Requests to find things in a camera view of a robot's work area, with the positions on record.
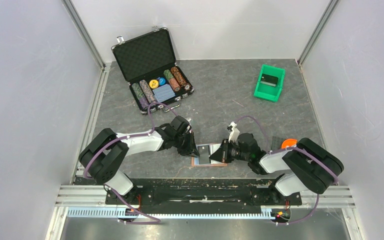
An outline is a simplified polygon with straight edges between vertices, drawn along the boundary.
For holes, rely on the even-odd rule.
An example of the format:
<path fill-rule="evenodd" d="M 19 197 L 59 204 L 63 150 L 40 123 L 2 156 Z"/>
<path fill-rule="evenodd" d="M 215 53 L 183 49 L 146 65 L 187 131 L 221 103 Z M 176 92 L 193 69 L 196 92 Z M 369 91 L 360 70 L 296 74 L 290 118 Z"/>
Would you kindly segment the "black credit card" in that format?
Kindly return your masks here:
<path fill-rule="evenodd" d="M 202 145 L 198 147 L 199 157 L 198 157 L 198 164 L 199 165 L 210 165 L 210 146 L 209 145 Z"/>

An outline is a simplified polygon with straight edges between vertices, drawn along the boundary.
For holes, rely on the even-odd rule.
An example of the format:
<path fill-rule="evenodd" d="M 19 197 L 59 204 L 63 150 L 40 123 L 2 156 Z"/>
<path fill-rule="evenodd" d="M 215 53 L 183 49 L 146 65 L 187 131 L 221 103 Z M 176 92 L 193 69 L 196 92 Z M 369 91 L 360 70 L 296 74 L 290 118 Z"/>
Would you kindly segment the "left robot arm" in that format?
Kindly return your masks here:
<path fill-rule="evenodd" d="M 142 152 L 158 152 L 176 148 L 181 156 L 198 157 L 190 122 L 178 115 L 170 123 L 153 126 L 137 133 L 116 133 L 103 129 L 79 154 L 85 178 L 106 185 L 125 204 L 133 203 L 137 190 L 131 179 L 121 171 L 124 158 Z"/>

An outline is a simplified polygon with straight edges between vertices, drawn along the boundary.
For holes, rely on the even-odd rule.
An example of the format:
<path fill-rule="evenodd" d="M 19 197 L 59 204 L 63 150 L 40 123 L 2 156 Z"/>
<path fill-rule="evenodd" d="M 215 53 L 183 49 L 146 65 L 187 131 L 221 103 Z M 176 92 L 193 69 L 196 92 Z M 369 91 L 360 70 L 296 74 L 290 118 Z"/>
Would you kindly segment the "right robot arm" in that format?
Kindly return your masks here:
<path fill-rule="evenodd" d="M 339 181 L 344 171 L 337 157 L 307 137 L 292 146 L 266 152 L 253 134 L 241 133 L 235 141 L 224 139 L 209 159 L 224 164 L 245 161 L 258 175 L 289 171 L 279 176 L 268 191 L 269 199 L 275 204 L 282 204 L 290 195 L 305 190 L 321 195 Z"/>

